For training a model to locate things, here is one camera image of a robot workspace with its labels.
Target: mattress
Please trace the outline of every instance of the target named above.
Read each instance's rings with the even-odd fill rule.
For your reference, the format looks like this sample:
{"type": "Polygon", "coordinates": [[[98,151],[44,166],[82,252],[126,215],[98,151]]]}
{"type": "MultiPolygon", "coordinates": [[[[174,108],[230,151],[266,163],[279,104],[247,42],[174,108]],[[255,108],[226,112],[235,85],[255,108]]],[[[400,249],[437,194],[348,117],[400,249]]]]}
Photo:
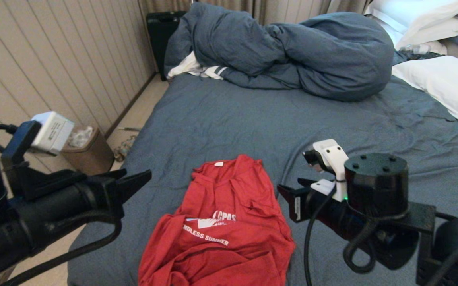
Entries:
{"type": "MultiPolygon", "coordinates": [[[[124,205],[120,237],[68,264],[71,286],[136,285],[147,240],[161,216],[173,213],[207,161],[247,154],[262,159],[272,183],[300,187],[298,177],[331,179],[308,167],[301,152],[315,141],[335,139],[349,157],[386,152],[409,164],[409,200],[458,216],[458,121],[428,94],[392,77],[385,89],[361,102],[339,102],[298,89],[263,90],[184,74],[173,79],[138,135],[123,167],[147,169],[153,179],[124,205]]],[[[288,205],[278,195],[287,217],[288,205]]],[[[296,249],[287,285],[304,285],[303,240],[307,222],[287,218],[296,249]]],[[[112,231],[87,225],[72,245],[85,245],[112,231]]],[[[346,241],[321,223],[313,227],[310,259],[315,285],[415,285],[416,255],[391,271],[377,264],[367,275],[344,263],[346,241]]],[[[364,259],[357,252],[356,261],[364,259]]]]}

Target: trash can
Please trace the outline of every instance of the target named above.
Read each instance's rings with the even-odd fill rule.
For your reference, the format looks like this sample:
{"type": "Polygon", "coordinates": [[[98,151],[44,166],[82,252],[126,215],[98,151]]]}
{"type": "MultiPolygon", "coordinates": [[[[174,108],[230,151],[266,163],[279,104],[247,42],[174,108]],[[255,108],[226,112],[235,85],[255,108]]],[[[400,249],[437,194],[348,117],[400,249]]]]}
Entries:
{"type": "Polygon", "coordinates": [[[169,38],[173,35],[180,24],[180,18],[186,11],[159,12],[146,15],[147,32],[153,56],[157,62],[158,71],[162,81],[166,80],[164,73],[165,49],[169,38]]]}
{"type": "MultiPolygon", "coordinates": [[[[85,128],[75,127],[73,132],[85,128]]],[[[66,143],[61,154],[74,168],[88,175],[107,172],[114,163],[114,153],[97,127],[93,127],[93,132],[84,146],[78,148],[66,143]]]]}

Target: plastic bag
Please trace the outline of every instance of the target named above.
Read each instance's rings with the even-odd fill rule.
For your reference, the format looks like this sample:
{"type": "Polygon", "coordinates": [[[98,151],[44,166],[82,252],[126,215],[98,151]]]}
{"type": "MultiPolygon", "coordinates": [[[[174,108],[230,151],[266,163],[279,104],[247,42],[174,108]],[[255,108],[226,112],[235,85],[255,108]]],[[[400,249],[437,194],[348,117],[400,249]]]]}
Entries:
{"type": "Polygon", "coordinates": [[[86,129],[77,130],[72,132],[68,138],[68,145],[75,148],[81,148],[89,142],[91,134],[93,133],[93,127],[88,126],[86,129]]]}

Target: floor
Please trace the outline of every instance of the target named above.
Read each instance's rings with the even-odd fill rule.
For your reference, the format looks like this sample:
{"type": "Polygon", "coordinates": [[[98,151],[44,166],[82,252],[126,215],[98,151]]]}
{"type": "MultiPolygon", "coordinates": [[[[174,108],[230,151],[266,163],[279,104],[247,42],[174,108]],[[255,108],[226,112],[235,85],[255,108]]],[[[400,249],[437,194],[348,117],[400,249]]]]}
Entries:
{"type": "MultiPolygon", "coordinates": [[[[136,100],[133,107],[125,115],[122,121],[119,124],[119,127],[134,127],[142,128],[149,118],[153,108],[156,103],[162,98],[165,90],[169,84],[165,81],[160,80],[160,76],[156,75],[151,83],[146,87],[141,96],[136,100]]],[[[125,141],[132,135],[137,135],[135,131],[125,131],[125,130],[114,130],[114,132],[109,136],[107,142],[111,148],[116,148],[121,144],[122,141],[125,141]]],[[[119,169],[122,163],[115,162],[112,170],[119,169]]],[[[69,235],[58,240],[56,243],[52,244],[46,248],[43,252],[38,255],[31,257],[19,263],[14,271],[11,274],[11,277],[18,275],[33,266],[36,266],[42,262],[45,262],[49,259],[57,257],[68,251],[68,248],[71,246],[73,240],[77,237],[82,228],[71,232],[69,235]]],[[[23,286],[66,286],[67,285],[67,264],[64,263],[59,265],[56,268],[53,268],[42,275],[25,282],[23,286]]]]}

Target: t-shirt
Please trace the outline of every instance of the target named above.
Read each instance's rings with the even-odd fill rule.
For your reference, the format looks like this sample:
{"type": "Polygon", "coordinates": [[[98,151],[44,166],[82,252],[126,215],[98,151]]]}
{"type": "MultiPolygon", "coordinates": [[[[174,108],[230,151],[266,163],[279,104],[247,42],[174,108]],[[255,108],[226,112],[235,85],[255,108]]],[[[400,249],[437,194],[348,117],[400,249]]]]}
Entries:
{"type": "Polygon", "coordinates": [[[295,244],[261,160],[204,163],[155,227],[140,286],[283,286],[295,244]]]}

